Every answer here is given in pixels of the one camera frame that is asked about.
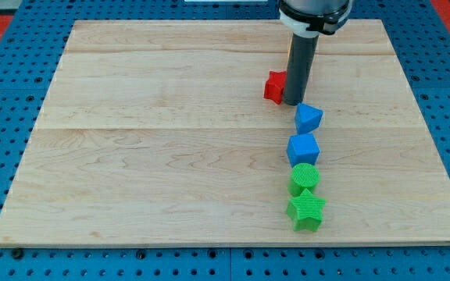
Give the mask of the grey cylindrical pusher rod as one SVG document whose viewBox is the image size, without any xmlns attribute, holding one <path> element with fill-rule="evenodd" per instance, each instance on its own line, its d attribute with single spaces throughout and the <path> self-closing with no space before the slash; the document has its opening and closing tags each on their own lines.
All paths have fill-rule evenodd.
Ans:
<svg viewBox="0 0 450 281">
<path fill-rule="evenodd" d="M 288 105 L 303 102 L 319 36 L 292 35 L 291 61 L 287 65 L 283 100 Z"/>
</svg>

